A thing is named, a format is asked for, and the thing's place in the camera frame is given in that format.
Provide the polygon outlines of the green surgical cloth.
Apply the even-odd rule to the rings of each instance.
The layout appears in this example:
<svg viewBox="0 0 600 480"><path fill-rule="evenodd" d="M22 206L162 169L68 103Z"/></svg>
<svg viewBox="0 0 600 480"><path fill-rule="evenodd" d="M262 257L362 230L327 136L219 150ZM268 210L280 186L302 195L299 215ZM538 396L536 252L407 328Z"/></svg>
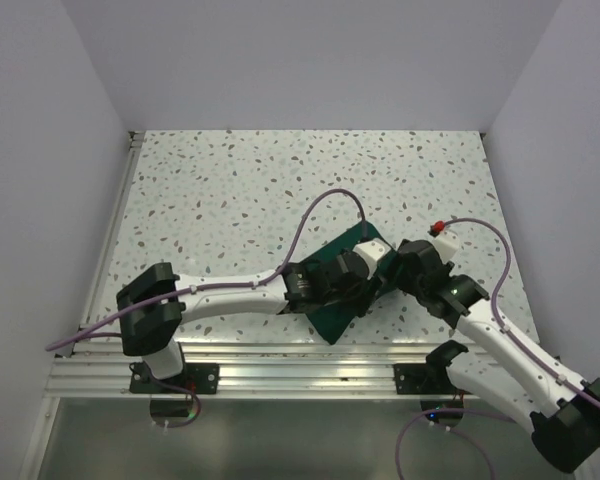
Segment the green surgical cloth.
<svg viewBox="0 0 600 480"><path fill-rule="evenodd" d="M386 239L378 231L375 225L370 222L358 222L300 262L303 267L303 278L307 280L308 260L330 260L342 250L353 250L358 243L375 238L380 238L387 243ZM381 264L379 265L378 270L373 277L374 283L371 287L371 292L374 293L374 298L364 316L368 314L369 310L372 308L372 305L377 300L396 290L396 286L394 285L393 279L390 276L390 264L395 256L395 249L393 248L393 251L381 261ZM310 302L307 304L307 307L310 310ZM334 345L338 342L338 340L344 335L347 328L353 325L355 319L364 317L354 317L347 314L344 309L334 307L328 308L326 312L318 313L317 315L310 315L309 310L306 312L306 316L313 329L330 345Z"/></svg>

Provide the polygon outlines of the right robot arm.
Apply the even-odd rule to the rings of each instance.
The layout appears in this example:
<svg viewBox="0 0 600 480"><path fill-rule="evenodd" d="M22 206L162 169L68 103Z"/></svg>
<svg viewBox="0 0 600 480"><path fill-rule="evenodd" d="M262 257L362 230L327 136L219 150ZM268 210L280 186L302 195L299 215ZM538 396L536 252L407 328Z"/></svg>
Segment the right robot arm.
<svg viewBox="0 0 600 480"><path fill-rule="evenodd" d="M504 318L494 296L470 277L452 274L456 249L440 238L402 241L391 265L396 285L497 365L449 340L427 355L427 384L480 397L529 433L550 465L574 472L600 449L600 378L588 381L566 367Z"/></svg>

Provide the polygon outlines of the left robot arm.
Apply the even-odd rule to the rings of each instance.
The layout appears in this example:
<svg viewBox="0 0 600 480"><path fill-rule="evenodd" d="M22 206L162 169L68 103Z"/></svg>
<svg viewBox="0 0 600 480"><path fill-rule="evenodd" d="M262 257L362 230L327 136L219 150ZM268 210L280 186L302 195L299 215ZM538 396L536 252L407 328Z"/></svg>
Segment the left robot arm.
<svg viewBox="0 0 600 480"><path fill-rule="evenodd" d="M189 277L157 263L116 295L123 353L139 357L165 392L188 379L174 340L182 324L232 314L310 315L363 296L389 248L363 242L326 262L289 263L282 270L233 277Z"/></svg>

